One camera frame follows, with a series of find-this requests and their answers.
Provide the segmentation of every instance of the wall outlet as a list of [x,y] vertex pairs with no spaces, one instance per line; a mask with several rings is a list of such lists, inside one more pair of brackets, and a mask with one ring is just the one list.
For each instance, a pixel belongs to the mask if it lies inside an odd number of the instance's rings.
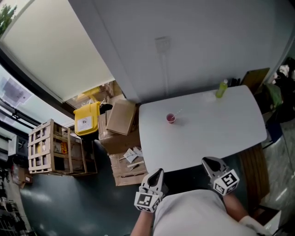
[[158,53],[166,53],[170,49],[170,38],[168,36],[155,38]]

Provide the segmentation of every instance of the table top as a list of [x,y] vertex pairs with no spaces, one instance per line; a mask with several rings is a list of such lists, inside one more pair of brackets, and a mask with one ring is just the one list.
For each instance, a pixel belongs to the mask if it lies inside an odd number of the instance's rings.
[[[223,158],[267,137],[259,107],[247,86],[147,103],[139,109],[139,132],[147,171],[200,165],[203,157]],[[166,115],[177,113],[173,124]]]

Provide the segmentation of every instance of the plastic bottle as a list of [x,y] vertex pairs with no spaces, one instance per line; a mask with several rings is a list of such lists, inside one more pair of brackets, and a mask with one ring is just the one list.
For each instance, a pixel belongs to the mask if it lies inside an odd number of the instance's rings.
[[216,92],[216,97],[217,98],[222,98],[224,92],[226,91],[227,89],[227,79],[223,80],[221,83],[220,83],[220,86],[219,86],[219,89],[217,90]]

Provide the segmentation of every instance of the white t-shirt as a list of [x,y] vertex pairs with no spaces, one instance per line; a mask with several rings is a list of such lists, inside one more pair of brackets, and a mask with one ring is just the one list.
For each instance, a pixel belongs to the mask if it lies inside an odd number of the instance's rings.
[[194,190],[170,195],[160,202],[153,236],[256,236],[270,235],[249,216],[240,222],[231,218],[218,195]]

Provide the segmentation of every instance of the plastic cup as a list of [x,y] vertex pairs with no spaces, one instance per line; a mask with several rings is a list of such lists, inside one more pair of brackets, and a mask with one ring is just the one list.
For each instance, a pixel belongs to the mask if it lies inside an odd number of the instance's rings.
[[170,124],[173,124],[174,121],[175,121],[175,115],[173,115],[172,113],[169,113],[169,114],[166,116],[166,120],[167,120]]

